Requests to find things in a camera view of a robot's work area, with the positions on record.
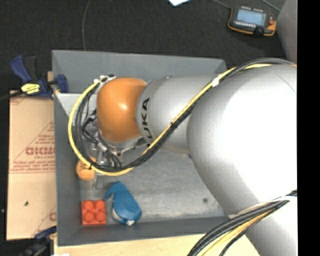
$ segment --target gray box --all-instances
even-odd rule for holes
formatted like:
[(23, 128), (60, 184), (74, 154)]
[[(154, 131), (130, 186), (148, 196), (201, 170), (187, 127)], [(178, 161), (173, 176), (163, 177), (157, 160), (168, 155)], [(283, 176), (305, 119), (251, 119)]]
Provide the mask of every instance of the gray box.
[[(77, 97), (100, 75), (136, 77), (146, 82), (171, 75), (212, 75), (226, 70), (223, 60), (196, 57), (88, 51), (52, 51), (53, 76), (63, 74), (69, 93), (54, 96), (57, 230), (59, 246), (203, 234), (228, 220), (186, 154), (160, 149), (149, 161), (117, 177), (99, 176), (99, 187), (76, 175), (77, 157), (68, 139), (69, 112)], [(139, 149), (129, 152), (140, 155)], [(83, 226), (81, 201), (102, 199), (108, 186), (122, 181), (141, 207), (133, 226), (113, 220)]]

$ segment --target yellow cable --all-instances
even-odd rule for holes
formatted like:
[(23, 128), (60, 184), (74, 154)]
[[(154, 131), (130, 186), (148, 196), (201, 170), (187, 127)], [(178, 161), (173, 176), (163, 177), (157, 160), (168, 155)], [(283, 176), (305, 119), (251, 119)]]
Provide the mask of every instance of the yellow cable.
[(72, 136), (72, 124), (73, 124), (73, 119), (74, 119), (74, 115), (76, 113), (76, 110), (80, 104), (80, 102), (84, 99), (84, 97), (96, 86), (98, 86), (101, 81), (104, 79), (105, 77), (101, 78), (98, 82), (93, 83), (92, 85), (90, 85), (81, 95), (80, 97), (76, 100), (71, 112), (70, 112), (70, 116), (69, 116), (69, 122), (68, 122), (68, 137), (69, 137), (69, 141), (70, 141), (70, 145), (74, 151), (74, 153), (76, 154), (76, 156), (82, 161), (84, 162), (87, 166), (90, 166), (92, 169), (94, 169), (96, 172), (107, 175), (107, 176), (119, 176), (119, 175), (123, 175), (128, 173), (129, 171), (131, 171), (133, 168), (128, 168), (128, 169), (124, 169), (118, 172), (105, 172), (102, 171), (94, 166), (91, 165), (91, 163), (89, 161), (87, 161), (83, 155), (79, 152), (79, 150), (76, 147), (75, 141), (73, 139)]
[(261, 220), (266, 215), (269, 214), (270, 211), (264, 212), (254, 218), (251, 218), (250, 220), (246, 221), (245, 223), (237, 226), (235, 229), (229, 231), (228, 233), (222, 235), (219, 239), (216, 239), (214, 244), (211, 244), (211, 246), (202, 254), (202, 256), (209, 256), (213, 255), (214, 252), (219, 251), (219, 253), (225, 248), (225, 246), (238, 234), (240, 234), (242, 231), (244, 231), (247, 227), (254, 224), (255, 222)]
[[(251, 68), (260, 68), (260, 67), (265, 67), (265, 66), (270, 66), (271, 64), (254, 64), (251, 66), (246, 67), (245, 69), (251, 69)], [(192, 106), (207, 90), (209, 90), (209, 88), (211, 87), (215, 87), (216, 85), (219, 84), (219, 80), (221, 78), (223, 78), (224, 76), (226, 76), (228, 73), (230, 73), (232, 70), (234, 70), (235, 67), (230, 68), (229, 70), (227, 70), (224, 73), (219, 74), (213, 81), (209, 82), (184, 108), (183, 110), (173, 119), (172, 123), (174, 123), (175, 121), (177, 121), (188, 109), (190, 106)], [(72, 123), (73, 123), (73, 119), (74, 119), (74, 115), (75, 112), (80, 104), (80, 102), (84, 99), (84, 97), (93, 89), (95, 88), (97, 85), (99, 85), (101, 83), (101, 81), (104, 79), (105, 77), (101, 78), (98, 82), (93, 83), (92, 85), (90, 85), (81, 95), (80, 97), (76, 100), (70, 116), (69, 116), (69, 122), (68, 122), (68, 137), (69, 137), (69, 141), (70, 141), (70, 145), (74, 151), (74, 153), (77, 155), (77, 157), (84, 162), (86, 165), (91, 166), (92, 169), (94, 169), (96, 172), (106, 175), (106, 176), (120, 176), (123, 174), (126, 174), (128, 172), (130, 172), (134, 167), (131, 168), (127, 168), (121, 171), (117, 171), (117, 172), (107, 172), (107, 171), (102, 171), (94, 166), (91, 165), (91, 163), (89, 161), (87, 161), (83, 155), (79, 152), (79, 150), (76, 147), (76, 144), (74, 142), (73, 136), (72, 136)], [(147, 149), (141, 154), (141, 156), (143, 156), (148, 150), (152, 149), (154, 147), (154, 145), (164, 136), (164, 134), (170, 129), (170, 127), (172, 126), (172, 124), (169, 124), (164, 131), (147, 147)]]

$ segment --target black carpet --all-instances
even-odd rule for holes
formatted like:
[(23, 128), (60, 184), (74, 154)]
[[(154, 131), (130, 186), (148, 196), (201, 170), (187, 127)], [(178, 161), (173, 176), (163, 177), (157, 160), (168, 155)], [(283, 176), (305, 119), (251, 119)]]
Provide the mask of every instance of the black carpet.
[[(261, 0), (220, 2), (230, 7), (244, 4), (261, 8), (276, 18), (279, 14)], [(269, 1), (278, 9), (284, 2)], [(13, 58), (20, 54), (36, 56), (37, 73), (47, 73), (52, 69), (51, 51), (57, 49), (218, 58), (223, 59), (228, 68), (257, 58), (285, 58), (277, 33), (257, 38), (233, 32), (227, 27), (229, 15), (227, 7), (212, 0), (190, 0), (178, 7), (167, 0), (0, 0), (0, 96), (21, 85), (10, 67)], [(14, 255), (32, 243), (5, 241), (8, 111), (8, 101), (2, 100), (1, 256)]]

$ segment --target blue clamp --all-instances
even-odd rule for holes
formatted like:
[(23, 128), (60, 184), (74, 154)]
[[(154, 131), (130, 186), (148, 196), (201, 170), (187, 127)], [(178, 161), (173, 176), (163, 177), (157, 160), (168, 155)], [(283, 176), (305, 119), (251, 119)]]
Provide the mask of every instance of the blue clamp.
[(21, 90), (27, 96), (40, 96), (53, 99), (52, 84), (58, 84), (61, 93), (68, 92), (68, 83), (64, 75), (58, 75), (55, 80), (46, 83), (43, 77), (37, 78), (35, 73), (35, 57), (27, 57), (26, 65), (23, 55), (14, 58), (11, 63), (11, 69), (14, 74), (22, 79)]
[(112, 216), (118, 222), (131, 226), (140, 219), (142, 214), (141, 209), (121, 181), (117, 181), (111, 185), (105, 193), (103, 200), (105, 201), (110, 196), (113, 197)]

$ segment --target red lego brick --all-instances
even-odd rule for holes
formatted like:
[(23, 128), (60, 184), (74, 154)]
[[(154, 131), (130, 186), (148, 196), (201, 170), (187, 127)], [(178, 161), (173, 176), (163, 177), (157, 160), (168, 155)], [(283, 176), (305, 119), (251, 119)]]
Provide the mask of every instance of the red lego brick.
[(102, 225), (107, 223), (106, 204), (103, 200), (81, 202), (82, 225)]

